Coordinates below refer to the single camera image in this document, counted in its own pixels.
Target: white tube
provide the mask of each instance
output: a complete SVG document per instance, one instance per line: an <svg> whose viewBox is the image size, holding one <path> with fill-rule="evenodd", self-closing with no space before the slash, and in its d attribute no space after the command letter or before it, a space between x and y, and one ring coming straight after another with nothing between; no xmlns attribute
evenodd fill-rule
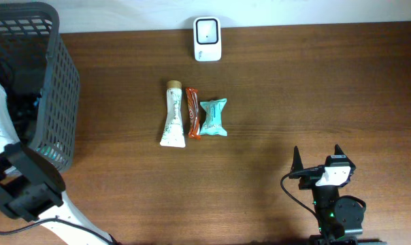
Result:
<svg viewBox="0 0 411 245"><path fill-rule="evenodd" d="M169 81L167 83L167 117L163 132L161 146L185 147L183 135L183 122L181 119L181 82Z"/></svg>

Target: teal packaged snack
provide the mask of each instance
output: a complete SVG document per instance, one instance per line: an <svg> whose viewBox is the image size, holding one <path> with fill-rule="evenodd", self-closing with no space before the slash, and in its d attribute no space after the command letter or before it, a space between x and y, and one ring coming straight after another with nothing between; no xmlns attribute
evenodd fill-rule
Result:
<svg viewBox="0 0 411 245"><path fill-rule="evenodd" d="M199 104L207 113L205 122L201 128L200 135L221 135L227 136L227 132L222 127L222 119L220 113L224 109L227 99L219 99L217 101L204 101Z"/></svg>

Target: white electronic device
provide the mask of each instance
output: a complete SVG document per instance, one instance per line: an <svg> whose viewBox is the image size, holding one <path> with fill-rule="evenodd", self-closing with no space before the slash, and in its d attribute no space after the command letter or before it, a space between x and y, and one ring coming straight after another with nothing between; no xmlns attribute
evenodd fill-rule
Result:
<svg viewBox="0 0 411 245"><path fill-rule="evenodd" d="M216 17L199 17L193 22L193 43L197 61L218 61L222 54L220 22Z"/></svg>

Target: candy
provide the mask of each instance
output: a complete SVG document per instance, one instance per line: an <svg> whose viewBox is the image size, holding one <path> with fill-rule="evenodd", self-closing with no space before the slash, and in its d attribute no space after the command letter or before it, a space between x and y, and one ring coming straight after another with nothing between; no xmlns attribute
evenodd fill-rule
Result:
<svg viewBox="0 0 411 245"><path fill-rule="evenodd" d="M219 99L217 101L207 101L201 102L201 107L207 113L205 117L205 122L201 128L200 135L221 135L227 136L227 132L222 127L222 120L220 118L220 113L222 112L227 99Z"/></svg>
<svg viewBox="0 0 411 245"><path fill-rule="evenodd" d="M200 140L199 135L199 109L198 109L198 90L194 88L186 88L187 106L189 108L189 117L191 118L191 130L188 136L193 139Z"/></svg>

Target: gray plastic basket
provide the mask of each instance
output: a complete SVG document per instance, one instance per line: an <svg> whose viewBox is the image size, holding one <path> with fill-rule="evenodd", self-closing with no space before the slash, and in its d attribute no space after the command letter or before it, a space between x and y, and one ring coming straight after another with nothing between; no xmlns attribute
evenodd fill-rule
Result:
<svg viewBox="0 0 411 245"><path fill-rule="evenodd" d="M0 4L0 59L14 71L14 90L35 92L36 126L28 145L60 172L71 167L80 79L46 3Z"/></svg>

